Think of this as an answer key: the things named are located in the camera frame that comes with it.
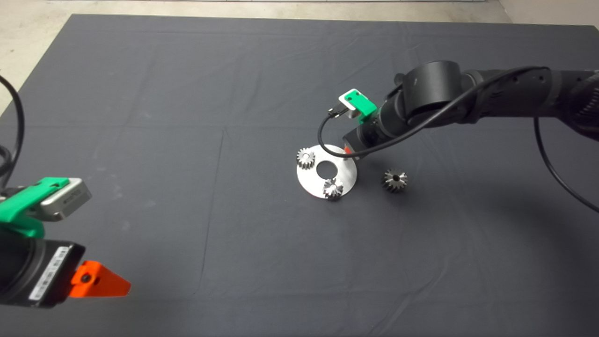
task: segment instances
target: washer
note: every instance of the washer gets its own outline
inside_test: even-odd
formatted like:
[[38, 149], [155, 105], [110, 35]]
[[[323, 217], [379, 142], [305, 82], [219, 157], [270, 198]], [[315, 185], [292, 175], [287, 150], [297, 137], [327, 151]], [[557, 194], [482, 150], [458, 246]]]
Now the washer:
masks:
[[[340, 154], [345, 153], [342, 148], [334, 145], [326, 145], [326, 148]], [[325, 199], [323, 187], [325, 186], [326, 179], [322, 179], [316, 171], [318, 164], [323, 161], [330, 161], [336, 166], [337, 175], [335, 176], [335, 179], [343, 183], [343, 193], [341, 196], [346, 195], [352, 190], [352, 187], [356, 184], [358, 178], [358, 169], [356, 168], [356, 163], [353, 159], [339, 158], [330, 155], [326, 153], [320, 145], [314, 145], [309, 150], [314, 152], [314, 157], [316, 158], [314, 166], [305, 169], [296, 165], [299, 183], [306, 191], [308, 191], [308, 193], [317, 198]]]

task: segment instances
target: barcode label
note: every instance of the barcode label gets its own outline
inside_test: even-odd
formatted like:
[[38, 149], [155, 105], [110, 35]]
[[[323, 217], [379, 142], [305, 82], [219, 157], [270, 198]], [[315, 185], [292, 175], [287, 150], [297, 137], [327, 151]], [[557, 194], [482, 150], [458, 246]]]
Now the barcode label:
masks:
[[50, 263], [48, 263], [46, 269], [41, 274], [40, 279], [35, 284], [33, 291], [31, 291], [31, 294], [29, 294], [30, 300], [37, 301], [44, 297], [46, 290], [48, 290], [48, 285], [50, 285], [50, 283], [52, 282], [52, 279], [54, 278], [56, 271], [58, 270], [58, 268], [60, 268], [60, 265], [62, 264], [68, 252], [68, 247], [58, 247], [58, 249], [54, 253], [54, 256], [52, 256], [52, 259], [50, 259]]

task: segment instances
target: spur gear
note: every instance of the spur gear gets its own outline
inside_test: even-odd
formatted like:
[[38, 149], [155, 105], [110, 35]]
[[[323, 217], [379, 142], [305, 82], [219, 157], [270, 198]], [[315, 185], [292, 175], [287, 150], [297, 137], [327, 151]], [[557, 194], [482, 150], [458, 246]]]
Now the spur gear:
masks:
[[397, 193], [408, 185], [408, 176], [400, 170], [387, 170], [383, 175], [382, 184], [387, 191]]
[[297, 161], [298, 166], [302, 169], [309, 169], [314, 166], [314, 161], [316, 157], [314, 156], [314, 152], [308, 148], [304, 148], [298, 151]]
[[343, 182], [336, 178], [327, 179], [322, 187], [322, 192], [328, 200], [339, 199], [343, 194]]

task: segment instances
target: cable connector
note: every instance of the cable connector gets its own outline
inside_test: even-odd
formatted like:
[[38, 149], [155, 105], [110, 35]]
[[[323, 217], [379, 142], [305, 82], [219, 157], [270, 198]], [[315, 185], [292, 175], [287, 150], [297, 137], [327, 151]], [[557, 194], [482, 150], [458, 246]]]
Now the cable connector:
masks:
[[331, 118], [337, 118], [337, 117], [343, 115], [344, 113], [348, 112], [349, 109], [344, 104], [339, 103], [336, 106], [330, 108], [328, 111], [329, 111], [329, 116]]

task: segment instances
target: concrete floor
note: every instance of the concrete floor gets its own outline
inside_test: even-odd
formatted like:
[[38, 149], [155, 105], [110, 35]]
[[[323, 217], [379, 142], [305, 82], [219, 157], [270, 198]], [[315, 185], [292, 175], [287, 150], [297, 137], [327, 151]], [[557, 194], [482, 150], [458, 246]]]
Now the concrete floor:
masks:
[[[514, 22], [544, 22], [539, 2], [548, 0], [501, 0], [508, 3]], [[596, 6], [597, 0], [569, 0]], [[580, 7], [581, 13], [588, 11]], [[40, 60], [56, 34], [73, 13], [140, 14], [164, 16], [254, 17], [276, 19], [379, 20], [431, 22], [511, 23], [499, 0], [486, 2], [162, 2], [162, 1], [45, 1], [0, 0], [0, 74], [17, 89]], [[569, 20], [576, 20], [571, 15]], [[0, 91], [0, 113], [10, 103], [8, 93]]]

